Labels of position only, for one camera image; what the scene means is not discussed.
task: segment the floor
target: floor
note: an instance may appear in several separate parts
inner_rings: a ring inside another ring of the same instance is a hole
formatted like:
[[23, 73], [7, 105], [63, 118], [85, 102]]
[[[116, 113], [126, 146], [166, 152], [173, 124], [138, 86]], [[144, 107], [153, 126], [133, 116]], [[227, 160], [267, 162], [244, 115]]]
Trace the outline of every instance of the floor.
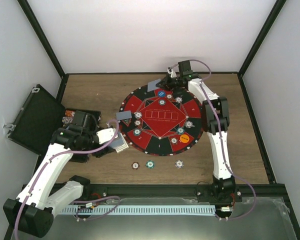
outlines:
[[[73, 74], [69, 76], [62, 104], [66, 108], [101, 111], [101, 126], [105, 126], [107, 120], [115, 118], [130, 92], [162, 77], [158, 74]], [[228, 99], [230, 125], [227, 146], [232, 170], [252, 184], [267, 184], [268, 178], [237, 75], [214, 74], [205, 83], [219, 96]], [[155, 162], [153, 169], [146, 168], [148, 160]], [[182, 160], [184, 167], [176, 168], [176, 160]], [[139, 162], [138, 170], [132, 169], [133, 162]], [[94, 184], [211, 183], [213, 169], [210, 141], [203, 134], [192, 148], [174, 156], [151, 156], [130, 147], [119, 154], [113, 152], [101, 158], [91, 157], [88, 163], [68, 162], [57, 182], [79, 175]]]

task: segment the case lid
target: case lid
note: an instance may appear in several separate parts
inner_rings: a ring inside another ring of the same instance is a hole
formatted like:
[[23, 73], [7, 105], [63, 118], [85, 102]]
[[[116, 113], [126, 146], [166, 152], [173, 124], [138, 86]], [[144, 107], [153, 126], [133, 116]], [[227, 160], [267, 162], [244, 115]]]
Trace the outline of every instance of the case lid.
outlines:
[[63, 125], [65, 107], [37, 84], [30, 92], [13, 123], [9, 128], [8, 139], [44, 155], [47, 152], [54, 131]]

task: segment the green poker chip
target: green poker chip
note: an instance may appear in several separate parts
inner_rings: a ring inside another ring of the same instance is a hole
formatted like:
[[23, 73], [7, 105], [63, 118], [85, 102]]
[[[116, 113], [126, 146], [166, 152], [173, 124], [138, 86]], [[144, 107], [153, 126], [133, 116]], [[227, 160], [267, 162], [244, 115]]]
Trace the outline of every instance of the green poker chip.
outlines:
[[153, 169], [155, 167], [155, 163], [151, 160], [147, 161], [145, 166], [148, 168], [148, 169]]

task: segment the white vent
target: white vent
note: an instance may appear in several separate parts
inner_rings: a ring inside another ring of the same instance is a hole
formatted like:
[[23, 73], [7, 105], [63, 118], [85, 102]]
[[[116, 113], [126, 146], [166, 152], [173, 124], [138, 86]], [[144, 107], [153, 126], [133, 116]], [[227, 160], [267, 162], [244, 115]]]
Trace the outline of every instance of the white vent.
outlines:
[[[102, 215], [112, 209], [113, 205], [99, 205], [94, 209], [84, 209], [80, 215]], [[77, 205], [69, 205], [62, 210], [60, 215], [74, 215], [78, 211]], [[214, 216], [214, 205], [119, 205], [109, 215], [191, 215]]]

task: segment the gray floor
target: gray floor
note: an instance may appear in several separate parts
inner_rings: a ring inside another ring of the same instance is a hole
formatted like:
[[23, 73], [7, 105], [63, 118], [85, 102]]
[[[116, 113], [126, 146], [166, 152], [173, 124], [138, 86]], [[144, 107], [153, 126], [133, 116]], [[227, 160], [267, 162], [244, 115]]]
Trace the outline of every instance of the gray floor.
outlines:
[[[233, 214], [249, 210], [252, 198], [236, 203]], [[20, 233], [21, 240], [35, 240]], [[57, 216], [43, 240], [295, 240], [288, 209], [281, 199], [260, 197], [254, 211], [239, 220], [214, 216], [107, 216], [76, 222]]]

